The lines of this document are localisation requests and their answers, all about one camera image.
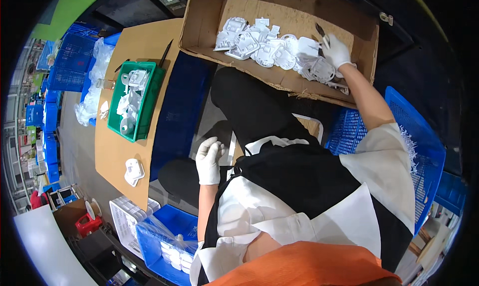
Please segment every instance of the brown table surface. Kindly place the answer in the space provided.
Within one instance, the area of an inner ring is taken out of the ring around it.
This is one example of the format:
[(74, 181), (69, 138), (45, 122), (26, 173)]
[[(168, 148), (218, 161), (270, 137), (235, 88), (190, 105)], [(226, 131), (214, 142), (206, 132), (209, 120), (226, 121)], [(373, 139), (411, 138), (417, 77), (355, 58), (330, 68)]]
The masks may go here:
[[(147, 139), (131, 143), (108, 129), (106, 125), (107, 118), (100, 120), (100, 106), (105, 101), (108, 101), (108, 105), (111, 106), (113, 91), (102, 90), (98, 104), (99, 109), (95, 131), (96, 170), (111, 185), (143, 210), (147, 209), (148, 203), (151, 151), (155, 139), (155, 130), (171, 70), (178, 56), (178, 39), (182, 25), (183, 19), (168, 19), (123, 29), (106, 70), (105, 79), (116, 80), (118, 76), (118, 73), (115, 73), (116, 68), (128, 58), (131, 61), (156, 61), (158, 64), (166, 46), (173, 40), (163, 64), (163, 68), (167, 71), (153, 111)], [(139, 159), (145, 170), (145, 177), (138, 181), (136, 187), (132, 187), (124, 179), (126, 171), (124, 163), (129, 158)]]

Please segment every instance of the green bin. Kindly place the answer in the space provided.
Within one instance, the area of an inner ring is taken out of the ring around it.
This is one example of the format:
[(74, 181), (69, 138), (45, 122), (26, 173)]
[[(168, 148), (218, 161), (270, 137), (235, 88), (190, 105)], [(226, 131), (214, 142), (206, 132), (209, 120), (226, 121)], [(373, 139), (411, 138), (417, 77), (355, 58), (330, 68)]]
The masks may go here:
[[(147, 70), (148, 72), (150, 72), (150, 75), (148, 78), (147, 85), (145, 87), (144, 95), (141, 98), (135, 129), (131, 133), (123, 135), (120, 132), (120, 122), (122, 120), (122, 116), (117, 115), (118, 102), (120, 101), (120, 98), (125, 95), (125, 85), (121, 82), (121, 76), (122, 74), (128, 74), (130, 71), (138, 69)], [(108, 128), (131, 142), (135, 142), (138, 139), (146, 139), (148, 136), (149, 127), (151, 124), (151, 117), (153, 116), (153, 110), (155, 109), (159, 89), (161, 88), (163, 77), (165, 77), (165, 72), (165, 69), (157, 67), (156, 63), (154, 62), (124, 62), (118, 74), (115, 89), (113, 90), (113, 97), (110, 103), (110, 111), (108, 113)]]

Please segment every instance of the gloved hand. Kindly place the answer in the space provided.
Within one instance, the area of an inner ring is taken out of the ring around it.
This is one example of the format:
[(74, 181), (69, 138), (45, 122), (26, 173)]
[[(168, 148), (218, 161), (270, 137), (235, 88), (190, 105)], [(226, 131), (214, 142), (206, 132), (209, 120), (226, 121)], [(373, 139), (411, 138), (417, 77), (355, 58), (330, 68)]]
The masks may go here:
[(225, 154), (225, 146), (212, 137), (201, 143), (196, 153), (196, 169), (200, 177), (200, 185), (219, 184), (218, 161)]
[(351, 57), (349, 56), (348, 47), (332, 33), (328, 34), (328, 38), (330, 48), (327, 49), (325, 45), (321, 46), (326, 60), (332, 64), (336, 70), (346, 63), (350, 64)]

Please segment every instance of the red plastic object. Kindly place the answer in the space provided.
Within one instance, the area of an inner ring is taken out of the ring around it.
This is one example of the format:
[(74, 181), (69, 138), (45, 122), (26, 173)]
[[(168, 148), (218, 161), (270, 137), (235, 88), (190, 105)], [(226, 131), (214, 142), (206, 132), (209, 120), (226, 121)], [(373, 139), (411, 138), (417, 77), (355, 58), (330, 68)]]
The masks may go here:
[(101, 217), (97, 216), (95, 219), (93, 219), (88, 213), (80, 217), (80, 219), (75, 223), (78, 233), (80, 233), (82, 238), (85, 238), (88, 234), (98, 230), (101, 225)]

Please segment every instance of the white plastic basket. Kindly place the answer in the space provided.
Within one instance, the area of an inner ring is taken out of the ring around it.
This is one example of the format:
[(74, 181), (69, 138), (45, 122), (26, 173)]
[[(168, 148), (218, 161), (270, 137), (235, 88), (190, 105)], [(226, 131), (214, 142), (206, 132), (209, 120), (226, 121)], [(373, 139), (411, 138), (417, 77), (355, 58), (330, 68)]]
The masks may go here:
[(110, 201), (113, 223), (115, 224), (120, 243), (142, 260), (143, 255), (136, 239), (136, 230), (134, 227), (132, 227), (133, 229), (130, 227), (149, 217), (159, 208), (159, 203), (150, 198), (148, 198), (147, 211), (143, 211), (125, 196)]

